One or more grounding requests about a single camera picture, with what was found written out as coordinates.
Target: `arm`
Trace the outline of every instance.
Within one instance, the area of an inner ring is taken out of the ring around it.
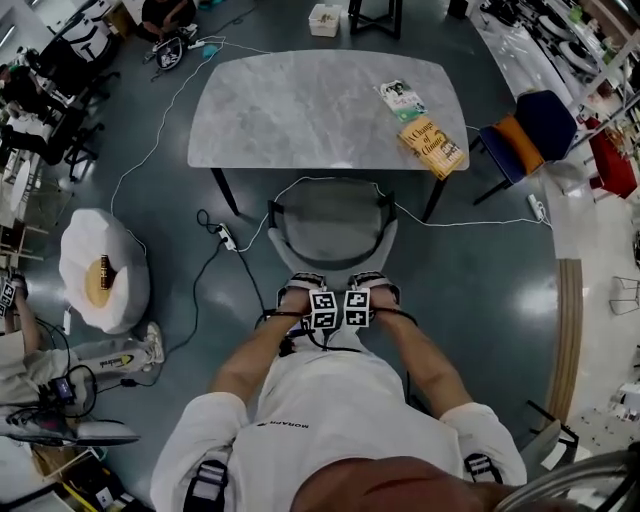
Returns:
[[[36,317],[27,304],[24,298],[24,291],[21,288],[16,288],[14,301],[18,314],[20,315],[20,328],[22,329],[22,335],[24,337],[24,353],[25,355],[29,355],[40,350],[40,345],[42,344],[40,330],[38,329]]]
[[[292,289],[285,295],[278,311],[305,313],[308,309],[308,292]],[[209,386],[209,392],[231,393],[248,403],[267,376],[280,342],[298,321],[299,318],[293,316],[269,318],[222,365]]]
[[[185,6],[189,3],[190,0],[182,0],[178,5],[176,5],[173,10],[167,14],[167,17],[164,19],[164,26],[168,27],[173,22],[173,17],[178,14]]]
[[[157,35],[160,40],[162,41],[164,39],[164,32],[162,31],[161,28],[156,27],[153,23],[151,23],[150,21],[143,21],[142,22],[142,26],[149,32],[151,32],[152,34]]]
[[[386,287],[371,290],[371,303],[373,307],[399,309]],[[473,401],[456,369],[411,320],[387,312],[377,313],[377,318],[398,347],[402,362],[429,400],[436,418]]]

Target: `white pouf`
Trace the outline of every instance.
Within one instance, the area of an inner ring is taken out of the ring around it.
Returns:
[[[88,299],[85,276],[106,254],[116,272],[104,307]],[[107,334],[121,334],[136,325],[149,302],[149,269],[142,247],[122,223],[98,209],[76,210],[60,242],[60,275],[66,297],[83,320]]]

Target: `chair backrest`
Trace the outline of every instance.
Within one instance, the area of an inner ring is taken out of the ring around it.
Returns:
[[[552,91],[518,98],[515,118],[545,161],[563,160],[576,135],[573,116]]]
[[[279,204],[280,228],[289,247],[306,262],[327,270],[366,260],[388,223],[375,186],[367,182],[303,182]]]

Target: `power strip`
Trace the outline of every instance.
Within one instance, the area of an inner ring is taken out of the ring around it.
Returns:
[[[229,228],[226,224],[218,224],[218,227],[220,228],[218,230],[218,236],[224,242],[224,246],[227,248],[227,251],[236,251],[236,243],[233,241]]]

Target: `shoulder strap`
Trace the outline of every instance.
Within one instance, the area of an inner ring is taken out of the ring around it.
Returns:
[[[204,461],[189,484],[184,512],[224,512],[228,483],[227,466],[217,460]]]
[[[493,465],[491,459],[481,453],[472,453],[464,459],[464,467],[474,482],[502,483],[500,471]]]

